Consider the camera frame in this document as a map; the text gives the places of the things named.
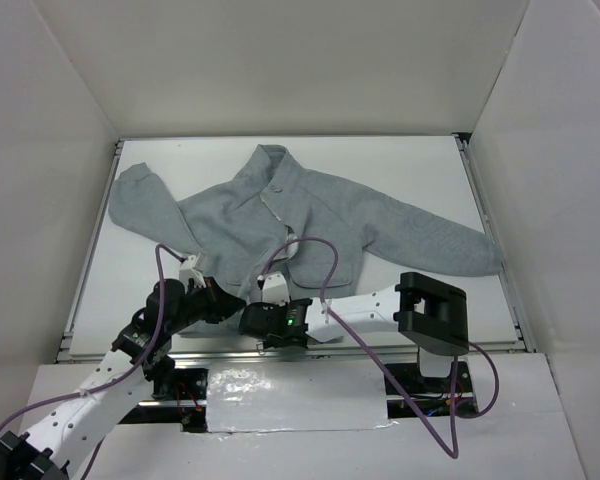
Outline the grey zip-up jacket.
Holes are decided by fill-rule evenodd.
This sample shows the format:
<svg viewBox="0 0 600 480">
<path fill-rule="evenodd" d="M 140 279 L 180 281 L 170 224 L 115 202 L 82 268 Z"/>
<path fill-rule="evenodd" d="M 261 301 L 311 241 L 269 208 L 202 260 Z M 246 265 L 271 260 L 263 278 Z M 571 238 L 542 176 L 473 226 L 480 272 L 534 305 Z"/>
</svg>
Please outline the grey zip-up jacket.
<svg viewBox="0 0 600 480">
<path fill-rule="evenodd" d="M 302 167 L 280 145 L 258 146 L 229 181 L 183 200 L 145 164 L 111 187 L 109 216 L 128 231 L 203 259 L 204 274 L 248 298 L 266 263 L 295 298 L 351 296 L 363 258 L 483 277 L 503 254 L 485 234 L 368 186 Z"/>
</svg>

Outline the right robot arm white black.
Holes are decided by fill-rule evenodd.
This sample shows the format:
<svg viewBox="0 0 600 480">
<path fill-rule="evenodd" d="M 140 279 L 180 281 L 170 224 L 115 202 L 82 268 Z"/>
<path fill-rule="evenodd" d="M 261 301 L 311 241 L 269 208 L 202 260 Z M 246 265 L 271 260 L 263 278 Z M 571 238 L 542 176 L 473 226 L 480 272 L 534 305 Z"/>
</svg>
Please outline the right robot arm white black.
<svg viewBox="0 0 600 480">
<path fill-rule="evenodd" d="M 279 272 L 260 275 L 257 286 L 238 331 L 266 349 L 332 343 L 348 329 L 398 332 L 418 348 L 415 379 L 426 391 L 447 383 L 454 359 L 469 350 L 466 293 L 420 273 L 403 273 L 397 285 L 370 294 L 325 301 L 293 300 Z"/>
</svg>

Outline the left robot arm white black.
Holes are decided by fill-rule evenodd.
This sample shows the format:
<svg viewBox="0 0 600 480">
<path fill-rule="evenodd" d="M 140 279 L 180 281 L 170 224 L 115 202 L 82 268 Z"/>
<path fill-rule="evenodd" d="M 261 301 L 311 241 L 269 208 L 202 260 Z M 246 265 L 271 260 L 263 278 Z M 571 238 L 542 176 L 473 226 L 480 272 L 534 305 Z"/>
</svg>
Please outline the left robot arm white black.
<svg viewBox="0 0 600 480">
<path fill-rule="evenodd" d="M 139 402 L 174 391 L 172 336 L 198 321 L 220 323 L 244 306 L 213 278 L 196 288 L 158 282 L 74 392 L 47 400 L 51 412 L 23 433 L 0 430 L 0 479 L 72 478 Z"/>
</svg>

